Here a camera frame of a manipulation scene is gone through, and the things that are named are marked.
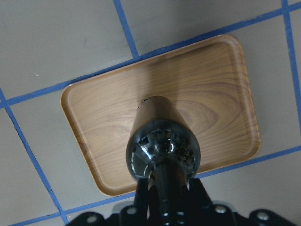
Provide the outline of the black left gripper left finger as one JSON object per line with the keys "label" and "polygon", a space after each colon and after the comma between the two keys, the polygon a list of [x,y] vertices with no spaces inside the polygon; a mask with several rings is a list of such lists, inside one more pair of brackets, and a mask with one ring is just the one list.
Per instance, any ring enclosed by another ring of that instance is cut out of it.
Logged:
{"label": "black left gripper left finger", "polygon": [[157,216],[157,188],[155,185],[149,185],[146,178],[137,180],[134,207],[134,215],[138,219],[155,219]]}

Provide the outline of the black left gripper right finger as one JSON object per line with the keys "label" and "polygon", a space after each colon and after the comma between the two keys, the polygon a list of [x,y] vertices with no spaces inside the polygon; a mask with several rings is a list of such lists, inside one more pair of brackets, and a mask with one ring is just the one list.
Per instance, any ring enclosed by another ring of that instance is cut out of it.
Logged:
{"label": "black left gripper right finger", "polygon": [[188,180],[188,191],[185,195],[185,206],[188,212],[204,212],[211,209],[213,203],[198,178]]}

